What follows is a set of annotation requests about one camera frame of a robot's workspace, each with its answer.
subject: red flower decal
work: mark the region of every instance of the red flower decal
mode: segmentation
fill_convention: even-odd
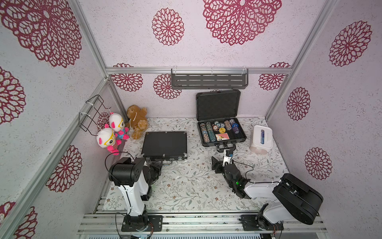
[[[37,59],[66,68],[79,58],[82,37],[66,0],[0,0],[0,15]]]
[[[332,173],[332,161],[321,148],[311,148],[305,155],[305,166],[309,174],[323,180]]]
[[[164,99],[174,99],[180,95],[181,89],[171,87],[171,75],[161,74],[154,80],[154,91]]]
[[[64,192],[74,185],[81,173],[81,168],[81,153],[74,145],[71,145],[45,185],[51,191]]]
[[[172,9],[162,8],[152,20],[152,30],[155,38],[163,45],[178,43],[185,32],[182,18]]]
[[[15,205],[15,202],[6,202],[0,206],[0,225],[4,221],[4,218],[8,215],[9,211]]]
[[[286,62],[277,62],[270,67],[290,67]],[[284,80],[284,74],[261,74],[259,78],[259,85],[266,90],[274,90],[280,87],[281,82]]]
[[[14,239],[31,239],[36,233],[37,213],[34,206],[29,209],[29,213],[24,217],[23,222],[17,228]]]
[[[221,43],[243,45],[273,22],[281,0],[203,0],[203,16]]]
[[[105,124],[108,124],[109,123],[109,114],[106,113],[106,112],[102,112],[99,116],[98,116],[98,120],[97,120],[97,130],[100,131],[101,129],[103,129],[105,127]]]
[[[0,67],[0,125],[24,111],[25,93],[19,80]]]
[[[293,120],[300,120],[308,113],[310,107],[310,95],[305,88],[294,89],[286,102],[286,111]]]
[[[113,67],[132,67],[129,64],[118,63]],[[142,75],[141,74],[114,74],[112,79],[119,88],[125,91],[137,91],[142,87]]]
[[[353,22],[345,27],[332,43],[329,60],[335,66],[349,65],[367,49],[371,33],[366,21]]]

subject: poker chip case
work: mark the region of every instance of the poker chip case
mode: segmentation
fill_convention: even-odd
[[[196,119],[198,120],[198,131],[201,143],[204,147],[216,146],[220,152],[222,148],[236,148],[236,143],[244,142],[247,139],[239,120],[236,118],[240,101],[240,91],[237,89],[226,91],[213,91],[202,92],[196,95]],[[201,129],[205,125],[215,125],[215,122],[224,125],[225,121],[234,120],[237,124],[238,131],[235,133],[234,129],[226,130],[224,133],[228,134],[229,139],[216,140],[215,142],[205,142]],[[215,136],[219,131],[213,130]]]

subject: table surface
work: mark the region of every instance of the table surface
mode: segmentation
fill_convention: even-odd
[[[288,170],[274,142],[273,149],[266,155],[256,154],[249,150],[249,143],[254,125],[267,126],[264,117],[238,119],[247,140],[236,144],[233,160],[251,165],[254,170],[247,173],[250,180],[277,180]],[[188,159],[174,161],[170,166],[162,167],[162,174],[152,185],[152,195],[145,202],[148,210],[182,211],[243,211],[260,210],[263,204],[274,202],[274,199],[260,198],[240,199],[236,196],[222,174],[211,170],[211,156],[222,160],[223,153],[216,147],[203,147],[197,130],[196,118],[149,118],[147,131],[187,131]],[[143,137],[139,140],[128,139],[124,151],[134,157],[140,156]],[[244,176],[251,167],[236,164]],[[113,183],[107,192],[104,210],[126,209],[122,194]]]

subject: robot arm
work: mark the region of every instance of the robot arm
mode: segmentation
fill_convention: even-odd
[[[266,197],[279,200],[276,203],[263,205],[252,222],[246,220],[243,223],[252,223],[254,227],[262,230],[273,230],[274,224],[280,228],[282,225],[278,222],[292,218],[308,225],[313,224],[323,201],[320,193],[292,174],[284,174],[278,182],[252,183],[241,176],[231,158],[226,159],[230,156],[227,152],[224,152],[223,161],[212,157],[212,169],[216,173],[223,174],[232,192],[240,198]]]
[[[150,167],[145,165],[144,158],[131,162],[130,158],[121,158],[109,169],[109,180],[121,190],[128,214],[124,221],[129,229],[142,230],[148,225],[148,215],[143,201],[151,195],[151,185],[160,176],[162,162],[153,162]]]

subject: white plush toy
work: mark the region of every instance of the white plush toy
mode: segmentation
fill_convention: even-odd
[[[118,155],[117,147],[122,143],[122,141],[115,139],[114,131],[111,128],[102,129],[98,132],[96,139],[101,148],[106,148],[110,153]]]
[[[105,124],[105,128],[111,127],[114,132],[116,132],[115,137],[127,140],[129,136],[127,132],[129,131],[128,127],[125,127],[123,118],[120,114],[111,113],[109,117],[109,124]]]

